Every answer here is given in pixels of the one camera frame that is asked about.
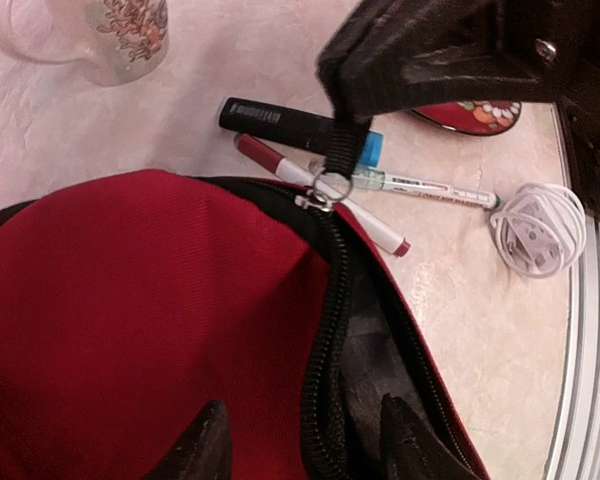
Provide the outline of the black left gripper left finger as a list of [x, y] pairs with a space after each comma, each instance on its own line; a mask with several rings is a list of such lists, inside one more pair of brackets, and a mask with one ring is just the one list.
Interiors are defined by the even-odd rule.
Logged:
[[145, 479], [222, 480], [232, 476], [232, 439], [226, 406], [208, 402]]

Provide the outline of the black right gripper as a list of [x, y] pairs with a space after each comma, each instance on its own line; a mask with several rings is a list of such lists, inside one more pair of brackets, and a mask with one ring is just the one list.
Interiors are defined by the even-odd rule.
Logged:
[[339, 122], [464, 100], [555, 103], [572, 186], [600, 221], [600, 1], [362, 1], [317, 76]]

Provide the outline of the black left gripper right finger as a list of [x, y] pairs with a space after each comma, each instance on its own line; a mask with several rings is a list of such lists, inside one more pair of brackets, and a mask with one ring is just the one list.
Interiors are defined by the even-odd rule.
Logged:
[[402, 398], [382, 398], [382, 475], [389, 480], [478, 479], [457, 460]]

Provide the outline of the red student backpack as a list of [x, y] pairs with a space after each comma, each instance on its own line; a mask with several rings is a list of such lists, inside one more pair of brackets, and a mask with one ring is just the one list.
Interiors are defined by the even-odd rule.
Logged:
[[211, 401], [230, 479], [384, 479], [386, 394], [486, 478], [386, 252], [307, 190], [143, 170], [0, 210], [0, 479], [145, 479]]

